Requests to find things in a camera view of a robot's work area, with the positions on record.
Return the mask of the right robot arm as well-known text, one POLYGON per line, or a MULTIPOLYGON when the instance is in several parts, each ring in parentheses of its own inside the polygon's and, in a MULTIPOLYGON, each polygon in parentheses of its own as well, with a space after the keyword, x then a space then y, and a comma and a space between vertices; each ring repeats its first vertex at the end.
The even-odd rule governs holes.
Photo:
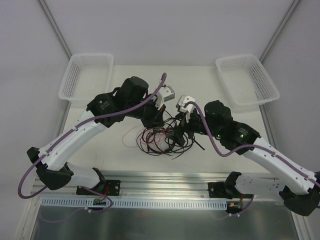
POLYGON ((234 199, 264 197, 283 202, 290 211, 309 216, 320 207, 320 174, 308 170, 279 152, 249 125, 235 121, 231 110, 219 100, 201 109, 193 98, 183 95, 176 105, 180 120, 168 138, 179 146, 183 135, 208 136, 215 152, 223 158, 233 154, 247 158, 273 174, 273 179, 252 177, 232 171, 223 183, 211 184, 215 197, 234 199))

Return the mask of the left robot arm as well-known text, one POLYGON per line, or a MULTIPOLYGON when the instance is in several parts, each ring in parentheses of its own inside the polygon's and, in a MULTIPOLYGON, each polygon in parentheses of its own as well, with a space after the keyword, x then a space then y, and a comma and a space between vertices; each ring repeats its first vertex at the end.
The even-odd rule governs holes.
POLYGON ((165 88, 166 73, 151 94, 143 79, 132 76, 120 87, 98 94, 90 101, 79 118, 65 133, 42 148, 31 147, 27 155, 36 168, 44 187, 52 191, 67 185, 76 185, 80 191, 95 195, 105 192, 106 179, 96 168, 83 168, 69 163, 70 157, 89 140, 125 117, 141 120, 146 128, 163 124, 165 106, 160 91, 165 88))

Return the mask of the right white plastic basket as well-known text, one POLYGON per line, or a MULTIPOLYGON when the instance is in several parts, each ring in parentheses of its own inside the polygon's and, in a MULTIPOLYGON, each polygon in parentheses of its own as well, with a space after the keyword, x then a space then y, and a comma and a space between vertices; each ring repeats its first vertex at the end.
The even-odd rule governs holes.
POLYGON ((221 85, 235 111, 251 111, 280 98, 276 85, 255 55, 221 57, 215 65, 221 85))

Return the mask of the white plastic basket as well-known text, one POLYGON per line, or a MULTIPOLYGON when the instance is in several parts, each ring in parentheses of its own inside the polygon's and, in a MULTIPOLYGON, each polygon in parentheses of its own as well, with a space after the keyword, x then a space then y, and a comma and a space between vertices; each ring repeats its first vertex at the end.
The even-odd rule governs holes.
POLYGON ((71 56, 58 97, 74 108, 85 108, 97 95, 109 90, 114 56, 109 53, 77 53, 71 56))
POLYGON ((221 57, 215 65, 221 85, 235 111, 251 111, 280 98, 276 85, 255 55, 221 57))

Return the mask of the left white plastic basket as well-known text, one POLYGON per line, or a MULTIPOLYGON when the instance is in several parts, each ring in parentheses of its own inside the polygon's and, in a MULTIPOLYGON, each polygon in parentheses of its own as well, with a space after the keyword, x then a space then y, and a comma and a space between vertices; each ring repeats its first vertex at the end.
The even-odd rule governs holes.
POLYGON ((74 108, 85 108, 97 95, 109 90, 114 56, 109 53, 77 53, 71 56, 58 97, 74 108))

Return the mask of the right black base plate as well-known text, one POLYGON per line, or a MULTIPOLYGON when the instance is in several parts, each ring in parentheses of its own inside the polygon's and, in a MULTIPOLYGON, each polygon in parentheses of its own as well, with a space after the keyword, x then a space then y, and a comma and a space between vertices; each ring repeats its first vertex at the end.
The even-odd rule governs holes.
POLYGON ((242 194, 234 186, 224 182, 208 182, 207 186, 210 198, 240 199, 242 197, 242 194))

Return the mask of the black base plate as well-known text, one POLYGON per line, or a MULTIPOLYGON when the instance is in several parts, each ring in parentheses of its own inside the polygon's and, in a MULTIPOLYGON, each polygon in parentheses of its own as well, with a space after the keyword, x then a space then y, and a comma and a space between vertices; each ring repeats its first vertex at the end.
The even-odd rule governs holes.
POLYGON ((242 194, 234 186, 224 182, 208 182, 207 186, 210 198, 240 199, 242 197, 242 194))
MULTIPOLYGON (((121 189, 121 181, 120 180, 103 180, 98 183, 97 186, 91 188, 90 190, 97 192, 99 194, 104 194, 107 196, 119 196, 121 189)), ((76 189, 76 195, 84 196, 84 195, 97 195, 83 187, 78 186, 76 189)))

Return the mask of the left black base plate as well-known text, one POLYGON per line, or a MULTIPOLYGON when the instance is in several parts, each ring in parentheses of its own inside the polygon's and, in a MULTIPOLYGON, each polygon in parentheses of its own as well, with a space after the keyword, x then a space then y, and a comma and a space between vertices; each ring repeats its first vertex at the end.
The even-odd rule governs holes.
MULTIPOLYGON (((103 180, 98 183, 97 186, 91 188, 90 190, 97 192, 99 194, 104 194, 107 196, 119 196, 121 189, 121 181, 120 180, 103 180)), ((76 189, 76 195, 84 196, 84 195, 97 195, 83 187, 78 186, 76 189)))

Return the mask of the aluminium mounting rail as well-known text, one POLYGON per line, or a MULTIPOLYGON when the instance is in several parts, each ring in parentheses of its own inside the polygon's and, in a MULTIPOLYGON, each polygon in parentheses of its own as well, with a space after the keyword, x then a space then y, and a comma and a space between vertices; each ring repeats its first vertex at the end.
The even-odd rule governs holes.
POLYGON ((120 180, 119 196, 138 199, 207 199, 208 183, 223 182, 227 173, 161 173, 103 171, 106 180, 120 180))

